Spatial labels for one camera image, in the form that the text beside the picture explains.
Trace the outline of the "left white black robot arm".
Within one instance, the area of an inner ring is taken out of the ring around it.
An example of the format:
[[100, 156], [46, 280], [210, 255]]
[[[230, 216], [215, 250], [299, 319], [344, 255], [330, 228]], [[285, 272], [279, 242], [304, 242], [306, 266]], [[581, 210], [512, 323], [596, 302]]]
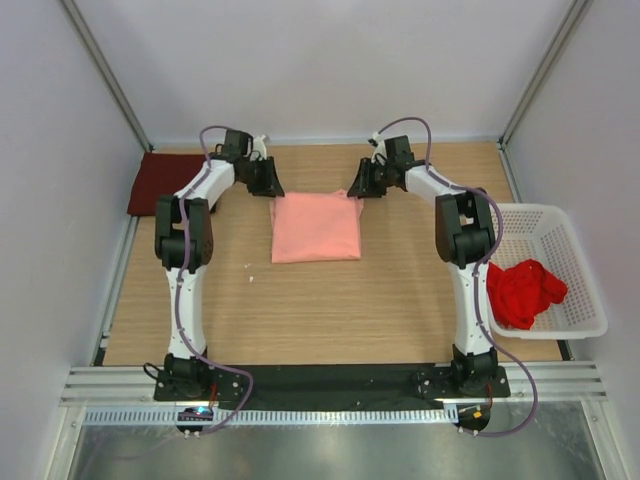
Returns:
[[156, 203], [154, 251], [164, 269], [171, 301], [171, 336], [156, 376], [158, 401], [199, 400], [214, 386], [203, 329], [203, 288], [214, 253], [211, 209], [223, 193], [242, 183], [253, 196], [284, 194], [268, 137], [224, 127], [224, 141], [210, 149], [199, 133], [204, 162], [186, 186]]

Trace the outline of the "pink t-shirt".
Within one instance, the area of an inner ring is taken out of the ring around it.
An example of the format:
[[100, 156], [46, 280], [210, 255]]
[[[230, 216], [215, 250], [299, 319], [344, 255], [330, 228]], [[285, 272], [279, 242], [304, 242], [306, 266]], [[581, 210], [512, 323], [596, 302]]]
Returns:
[[364, 201], [344, 190], [289, 192], [270, 203], [274, 264], [358, 260]]

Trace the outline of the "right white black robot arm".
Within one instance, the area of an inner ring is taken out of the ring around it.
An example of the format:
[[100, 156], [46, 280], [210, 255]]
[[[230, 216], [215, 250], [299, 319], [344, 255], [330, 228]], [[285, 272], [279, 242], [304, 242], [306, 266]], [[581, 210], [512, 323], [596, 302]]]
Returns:
[[491, 214], [495, 204], [484, 190], [456, 184], [428, 160], [417, 159], [407, 136], [375, 133], [369, 143], [373, 153], [360, 160], [347, 195], [381, 198], [396, 187], [433, 206], [436, 251], [449, 269], [456, 306], [450, 382], [461, 395], [480, 396], [498, 374], [497, 351], [483, 322], [489, 313], [489, 259], [501, 239]]

